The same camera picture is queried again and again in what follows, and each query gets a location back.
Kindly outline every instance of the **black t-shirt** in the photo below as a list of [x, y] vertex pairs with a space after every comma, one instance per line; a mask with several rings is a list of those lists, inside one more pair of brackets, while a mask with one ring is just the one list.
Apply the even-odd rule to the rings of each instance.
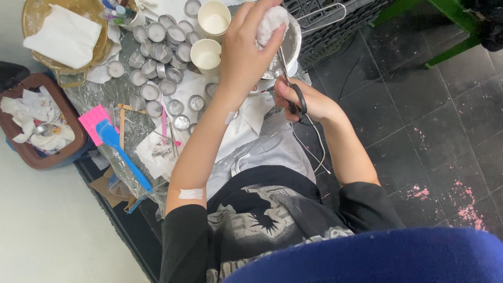
[[333, 211], [307, 177], [284, 166], [258, 166], [230, 179], [208, 210], [191, 204], [166, 216], [160, 282], [221, 282], [275, 250], [392, 228], [405, 226], [376, 184], [344, 186]]

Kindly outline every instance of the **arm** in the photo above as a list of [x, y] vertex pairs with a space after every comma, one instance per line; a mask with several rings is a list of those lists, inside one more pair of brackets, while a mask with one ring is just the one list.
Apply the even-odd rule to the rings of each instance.
[[[353, 182], [368, 182], [377, 185], [377, 173], [367, 152], [358, 140], [348, 117], [340, 106], [329, 97], [321, 94], [311, 86], [290, 79], [297, 84], [306, 100], [307, 114], [320, 121], [325, 132], [328, 151], [332, 159], [333, 171], [339, 183], [344, 186]], [[295, 91], [284, 84], [284, 79], [278, 79], [275, 84], [276, 104], [288, 108], [284, 99], [299, 105]], [[298, 117], [285, 111], [285, 117], [290, 121], [297, 121]]]
[[[236, 13], [222, 43], [221, 79], [217, 92], [175, 164], [166, 198], [166, 214], [182, 205], [206, 208], [206, 182], [227, 130], [225, 120], [236, 112], [260, 80], [279, 49], [286, 27], [278, 28], [258, 51], [255, 35], [264, 13], [281, 0], [245, 3]], [[184, 189], [203, 189], [202, 199], [179, 199]]]

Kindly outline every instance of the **scissors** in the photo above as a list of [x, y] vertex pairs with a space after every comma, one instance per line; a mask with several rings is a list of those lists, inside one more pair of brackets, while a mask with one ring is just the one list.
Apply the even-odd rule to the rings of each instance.
[[290, 113], [297, 114], [297, 116], [299, 117], [299, 123], [303, 124], [302, 121], [307, 117], [306, 116], [306, 113], [307, 113], [306, 101], [304, 99], [304, 95], [302, 94], [302, 91], [300, 90], [299, 86], [296, 84], [290, 83], [290, 79], [288, 78], [288, 70], [286, 69], [285, 55], [283, 54], [283, 47], [281, 47], [281, 46], [280, 46], [280, 50], [278, 50], [278, 57], [280, 58], [281, 67], [283, 68], [283, 73], [285, 74], [286, 85], [287, 85], [287, 87], [289, 87], [295, 91], [295, 93], [297, 94], [297, 97], [299, 98], [300, 105], [301, 105], [301, 107], [299, 107], [295, 103], [291, 102], [290, 100], [287, 100], [288, 109], [290, 110]]

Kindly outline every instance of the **blue silicone spatula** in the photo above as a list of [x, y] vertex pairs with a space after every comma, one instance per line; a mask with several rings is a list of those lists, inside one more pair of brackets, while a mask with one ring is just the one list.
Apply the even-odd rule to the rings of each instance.
[[96, 132], [98, 133], [98, 137], [103, 141], [104, 144], [117, 150], [122, 159], [124, 159], [124, 161], [126, 162], [127, 166], [129, 166], [129, 169], [131, 169], [131, 172], [133, 172], [133, 175], [136, 177], [138, 182], [140, 182], [140, 185], [142, 185], [147, 192], [152, 192], [152, 186], [148, 182], [147, 178], [145, 178], [141, 171], [136, 166], [134, 166], [131, 159], [129, 159], [127, 154], [122, 150], [119, 144], [119, 134], [115, 131], [112, 124], [110, 124], [107, 119], [99, 122], [96, 125]]

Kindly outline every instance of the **white cable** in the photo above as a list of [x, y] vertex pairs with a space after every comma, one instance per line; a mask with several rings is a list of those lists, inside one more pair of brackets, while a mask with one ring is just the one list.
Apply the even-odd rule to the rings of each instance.
[[297, 21], [299, 21], [299, 20], [301, 20], [301, 19], [304, 19], [305, 17], [311, 16], [311, 15], [313, 15], [313, 14], [319, 13], [319, 12], [321, 12], [321, 11], [323, 11], [323, 10], [325, 10], [325, 9], [331, 8], [331, 7], [333, 7], [333, 6], [342, 6], [342, 7], [343, 7], [343, 9], [344, 9], [344, 15], [342, 16], [342, 18], [339, 18], [339, 19], [337, 19], [337, 20], [335, 20], [335, 21], [333, 21], [333, 22], [330, 22], [330, 23], [328, 23], [328, 24], [324, 24], [324, 25], [321, 25], [321, 26], [319, 26], [319, 27], [316, 27], [316, 28], [312, 28], [312, 29], [310, 29], [310, 30], [303, 31], [303, 32], [301, 32], [301, 34], [306, 33], [306, 32], [310, 32], [310, 31], [314, 31], [314, 30], [317, 30], [317, 29], [320, 29], [320, 28], [324, 28], [324, 27], [329, 26], [329, 25], [331, 25], [331, 24], [335, 24], [336, 22], [342, 21], [342, 20], [346, 17], [346, 14], [348, 13], [348, 10], [346, 10], [346, 6], [344, 6], [344, 4], [341, 4], [341, 3], [334, 3], [334, 4], [332, 4], [332, 5], [328, 5], [328, 6], [327, 6], [327, 7], [325, 7], [325, 8], [319, 9], [319, 10], [317, 10], [317, 11], [314, 11], [314, 12], [312, 12], [312, 13], [309, 13], [309, 14], [307, 14], [307, 15], [304, 15], [304, 16], [302, 16], [302, 17], [298, 18], [298, 19], [297, 19]]
[[316, 128], [316, 126], [313, 124], [313, 122], [311, 120], [311, 117], [307, 116], [307, 118], [309, 119], [309, 122], [311, 122], [311, 125], [314, 127], [314, 130], [316, 130], [316, 134], [318, 135], [319, 144], [321, 145], [321, 149], [323, 150], [323, 158], [321, 158], [321, 161], [318, 160], [318, 158], [316, 158], [316, 156], [314, 156], [314, 154], [311, 151], [309, 151], [307, 149], [307, 147], [302, 143], [302, 141], [299, 139], [299, 137], [297, 137], [297, 134], [295, 133], [295, 130], [293, 129], [293, 124], [292, 124], [292, 122], [290, 122], [290, 126], [292, 127], [293, 135], [299, 141], [299, 143], [307, 150], [307, 152], [309, 152], [309, 154], [311, 154], [314, 157], [314, 159], [316, 159], [316, 161], [319, 162], [319, 165], [318, 165], [318, 167], [316, 167], [316, 169], [314, 170], [314, 172], [316, 172], [319, 169], [319, 167], [322, 166], [323, 169], [325, 169], [325, 171], [327, 173], [331, 174], [330, 171], [323, 165], [323, 161], [325, 160], [325, 147], [323, 146], [323, 142], [321, 141], [321, 136], [319, 134], [319, 131]]

